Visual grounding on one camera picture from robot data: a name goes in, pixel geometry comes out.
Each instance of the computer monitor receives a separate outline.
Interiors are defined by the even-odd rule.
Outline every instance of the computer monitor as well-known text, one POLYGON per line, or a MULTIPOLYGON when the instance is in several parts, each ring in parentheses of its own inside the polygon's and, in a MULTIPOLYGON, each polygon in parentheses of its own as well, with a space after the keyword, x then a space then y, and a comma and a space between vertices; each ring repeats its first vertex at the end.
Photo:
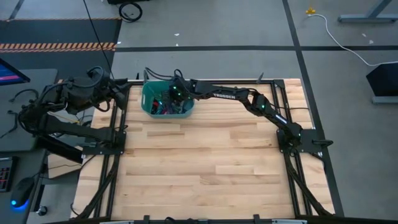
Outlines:
POLYGON ((0 58, 0 85, 11 85, 30 82, 22 72, 0 58))

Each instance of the wooden table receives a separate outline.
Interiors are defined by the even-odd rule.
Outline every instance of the wooden table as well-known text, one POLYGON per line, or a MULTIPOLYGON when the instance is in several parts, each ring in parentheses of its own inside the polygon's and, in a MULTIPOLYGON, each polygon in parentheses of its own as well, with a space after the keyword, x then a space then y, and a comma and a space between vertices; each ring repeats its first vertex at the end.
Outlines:
MULTIPOLYGON (((300 80, 286 79, 285 85, 290 107, 307 107, 300 80)), ((269 85, 238 87, 256 88, 272 102, 269 85)), ((293 121, 312 128, 308 110, 291 113, 293 121)), ((95 111, 93 127, 108 126, 110 116, 111 111, 95 111)), ((151 220, 249 219, 253 214, 294 217, 277 128, 247 112, 240 102, 201 100, 195 102, 189 118, 152 119, 141 110, 141 86, 134 86, 126 124, 126 150, 120 160, 112 220, 142 220, 144 215, 151 220)), ((308 188, 333 213, 322 162, 308 154, 301 158, 308 188)), ((97 156, 80 174, 73 205, 77 212, 98 188, 102 161, 103 156, 97 156)), ((107 193, 104 198, 102 215, 107 193)))

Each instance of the gray floor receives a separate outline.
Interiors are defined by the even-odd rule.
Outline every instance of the gray floor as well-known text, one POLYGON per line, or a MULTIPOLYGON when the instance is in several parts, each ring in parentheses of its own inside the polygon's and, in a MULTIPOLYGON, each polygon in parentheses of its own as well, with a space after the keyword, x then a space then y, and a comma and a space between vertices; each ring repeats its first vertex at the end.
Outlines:
MULTIPOLYGON (((0 7, 0 19, 11 14, 16 2, 6 0, 6 7, 0 7)), ((300 44, 335 45, 326 34, 324 21, 305 15, 309 2, 289 0, 300 44)), ((313 7, 327 16, 330 31, 343 45, 398 45, 398 23, 337 23, 338 15, 365 13, 375 2, 319 0, 313 1, 313 7)), ((114 17, 117 13, 106 1, 87 3, 93 17, 114 17)), ((140 5, 144 10, 142 19, 123 23, 118 47, 293 44, 281 1, 151 0, 140 5)), ((17 18, 85 18, 81 7, 80 0, 25 0, 17 18)), ((385 12, 398 13, 398 1, 393 1, 385 12)), ((396 51, 359 53, 370 63, 398 60, 396 51)), ((303 55, 325 134, 335 142, 330 155, 345 215, 398 220, 398 107, 371 104, 373 93, 365 76, 374 68, 349 52, 303 55)), ((117 77, 135 78, 144 67, 159 73, 179 68, 189 78, 256 78, 262 72, 264 78, 301 78, 295 52, 290 51, 115 53, 113 72, 117 77)), ((72 190, 68 193, 71 198, 73 194, 72 190)), ((44 200, 43 204, 50 209, 46 222, 54 216, 67 218, 64 211, 51 208, 69 204, 60 200, 44 200)))
POLYGON ((77 177, 77 173, 74 173, 65 183, 46 185, 45 193, 42 198, 42 205, 48 208, 48 213, 41 217, 31 212, 27 223, 39 224, 67 220, 68 217, 70 217, 70 204, 75 198, 77 177))

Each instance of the plastic bin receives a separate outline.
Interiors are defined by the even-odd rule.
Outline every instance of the plastic bin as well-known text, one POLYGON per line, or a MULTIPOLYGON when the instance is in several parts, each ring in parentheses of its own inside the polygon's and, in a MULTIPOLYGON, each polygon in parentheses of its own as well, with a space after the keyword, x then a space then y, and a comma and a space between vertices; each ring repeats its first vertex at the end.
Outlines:
POLYGON ((160 93, 169 89, 167 81, 149 81, 142 87, 141 108, 153 118, 170 119, 170 118, 187 118, 192 114, 195 102, 193 99, 185 103, 184 114, 151 114, 152 104, 154 102, 154 93, 160 93))

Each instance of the yellow object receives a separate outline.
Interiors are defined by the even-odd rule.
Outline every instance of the yellow object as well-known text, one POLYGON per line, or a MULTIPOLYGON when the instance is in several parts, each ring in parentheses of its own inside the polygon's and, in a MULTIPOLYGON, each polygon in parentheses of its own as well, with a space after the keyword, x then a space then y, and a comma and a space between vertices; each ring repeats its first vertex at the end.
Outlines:
POLYGON ((305 11, 305 13, 306 13, 306 14, 315 14, 315 13, 316 13, 316 10, 313 9, 313 8, 310 6, 310 7, 308 8, 308 10, 305 11))

